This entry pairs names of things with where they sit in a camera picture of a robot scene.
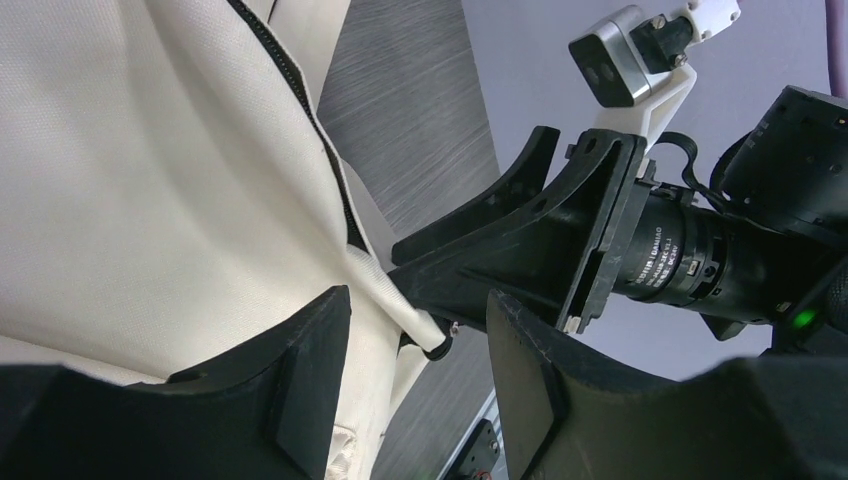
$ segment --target green led light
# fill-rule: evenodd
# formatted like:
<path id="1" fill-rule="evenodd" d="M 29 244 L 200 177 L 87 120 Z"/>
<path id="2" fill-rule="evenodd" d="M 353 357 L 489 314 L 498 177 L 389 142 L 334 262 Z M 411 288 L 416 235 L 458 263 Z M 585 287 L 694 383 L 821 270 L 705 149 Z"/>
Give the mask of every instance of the green led light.
<path id="1" fill-rule="evenodd" d="M 797 330 L 800 330 L 806 327 L 807 325 L 813 323 L 813 320 L 815 320 L 816 318 L 816 313 L 818 312 L 816 312 L 815 310 L 804 310 L 803 312 L 799 313 L 794 320 L 792 320 L 792 327 Z"/>

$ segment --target small camera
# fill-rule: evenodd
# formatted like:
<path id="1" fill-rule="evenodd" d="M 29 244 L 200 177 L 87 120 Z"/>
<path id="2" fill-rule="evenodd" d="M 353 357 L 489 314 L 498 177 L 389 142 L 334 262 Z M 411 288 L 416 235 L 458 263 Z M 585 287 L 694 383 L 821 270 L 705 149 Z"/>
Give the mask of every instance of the small camera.
<path id="1" fill-rule="evenodd" d="M 652 73 L 631 33 L 650 25 L 631 5 L 604 18 L 568 50 L 598 103 L 605 108 L 633 107 L 671 80 L 671 72 Z"/>

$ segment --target black zipper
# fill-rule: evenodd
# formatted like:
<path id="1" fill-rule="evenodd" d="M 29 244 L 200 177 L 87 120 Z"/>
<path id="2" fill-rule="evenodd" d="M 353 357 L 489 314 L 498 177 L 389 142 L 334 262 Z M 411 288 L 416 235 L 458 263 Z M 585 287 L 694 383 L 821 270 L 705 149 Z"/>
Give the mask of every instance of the black zipper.
<path id="1" fill-rule="evenodd" d="M 265 26 L 265 22 L 260 20 L 245 4 L 242 0 L 227 0 L 236 13 L 244 20 L 253 31 L 253 34 L 256 35 L 256 38 L 259 40 L 259 43 L 265 48 L 265 51 L 268 52 L 268 55 L 271 56 L 271 59 L 274 60 L 274 64 L 277 65 L 277 68 L 280 70 L 280 73 L 283 75 L 283 78 L 286 80 L 286 83 L 289 84 L 292 91 L 294 92 L 297 100 L 300 102 L 300 105 L 303 107 L 303 111 L 306 112 L 306 116 L 309 118 L 309 121 L 312 123 L 312 127 L 315 129 L 315 133 L 318 134 L 318 137 L 321 138 L 321 143 L 324 144 L 324 151 L 327 153 L 327 158 L 330 159 L 330 166 L 333 169 L 333 174 L 336 177 L 336 183 L 339 186 L 339 193 L 342 196 L 342 204 L 344 206 L 344 214 L 345 221 L 347 222 L 347 243 L 349 245 L 353 245 L 361 249 L 364 252 L 368 251 L 368 248 L 365 245 L 365 239 L 362 237 L 362 233 L 359 231 L 359 227 L 356 225 L 356 220 L 353 218 L 353 209 L 351 208 L 350 201 L 347 198 L 347 193 L 344 187 L 344 180 L 342 180 L 342 167 L 341 162 L 336 157 L 336 154 L 330 148 L 330 143 L 324 138 L 324 134 L 318 128 L 318 123 L 315 120 L 315 116 L 312 114 L 312 108 L 309 105 L 309 98 L 306 96 L 306 89 L 303 86 L 303 77 L 300 75 L 300 70 L 295 66 L 292 59 L 288 56 L 286 51 L 277 43 L 277 40 L 268 30 L 268 27 Z"/>

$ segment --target pink cable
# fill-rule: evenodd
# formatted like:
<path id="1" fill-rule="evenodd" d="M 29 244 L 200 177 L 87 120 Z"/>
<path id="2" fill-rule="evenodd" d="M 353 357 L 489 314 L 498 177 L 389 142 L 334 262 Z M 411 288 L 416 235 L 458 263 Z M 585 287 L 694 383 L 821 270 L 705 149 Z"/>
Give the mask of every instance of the pink cable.
<path id="1" fill-rule="evenodd" d="M 825 0 L 824 10 L 830 94 L 848 98 L 848 72 L 845 68 L 845 0 Z"/>

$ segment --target gray wall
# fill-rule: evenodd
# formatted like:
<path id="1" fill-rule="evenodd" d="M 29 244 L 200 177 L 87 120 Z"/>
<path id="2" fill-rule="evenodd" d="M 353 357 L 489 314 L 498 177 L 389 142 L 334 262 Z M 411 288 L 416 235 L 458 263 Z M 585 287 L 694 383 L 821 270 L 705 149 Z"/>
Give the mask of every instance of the gray wall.
<path id="1" fill-rule="evenodd" d="M 471 44 L 501 170 L 535 125 L 562 130 L 564 146 L 591 127 L 599 107 L 568 55 L 570 40 L 628 3 L 614 0 L 464 0 Z M 641 1 L 648 15 L 684 4 Z M 747 0 L 730 29 L 693 47 L 698 82 L 671 124 L 700 146 L 696 172 L 706 180 L 715 160 L 749 131 L 787 84 L 827 92 L 824 3 Z M 658 178 L 680 184 L 683 160 L 657 147 Z M 755 355 L 770 329 L 751 327 L 728 342 L 712 339 L 696 314 L 613 296 L 604 316 L 579 336 L 643 370 L 686 378 L 724 358 Z"/>

